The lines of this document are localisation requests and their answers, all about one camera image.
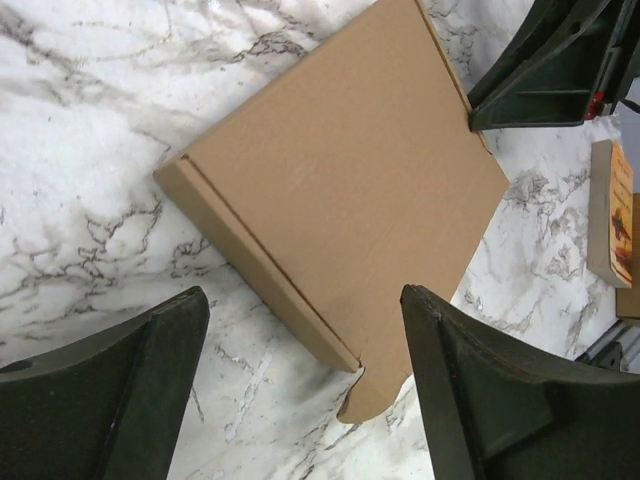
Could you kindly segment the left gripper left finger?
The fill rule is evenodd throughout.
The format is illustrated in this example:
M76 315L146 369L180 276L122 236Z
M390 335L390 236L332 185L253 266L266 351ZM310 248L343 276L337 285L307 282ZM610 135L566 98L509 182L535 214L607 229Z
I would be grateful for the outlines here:
M192 287L2 367L2 478L166 478L208 324Z

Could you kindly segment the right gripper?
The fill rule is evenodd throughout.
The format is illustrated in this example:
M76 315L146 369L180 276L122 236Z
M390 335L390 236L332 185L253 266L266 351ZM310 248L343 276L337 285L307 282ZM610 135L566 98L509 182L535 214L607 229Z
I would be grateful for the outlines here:
M638 1L536 1L469 92L469 127L572 127L618 105L638 114L638 78Z

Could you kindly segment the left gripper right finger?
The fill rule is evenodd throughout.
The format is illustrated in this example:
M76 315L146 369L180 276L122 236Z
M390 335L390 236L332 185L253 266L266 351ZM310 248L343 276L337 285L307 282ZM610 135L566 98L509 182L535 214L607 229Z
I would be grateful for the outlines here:
M635 479L639 379L535 348L419 285L401 308L438 479Z

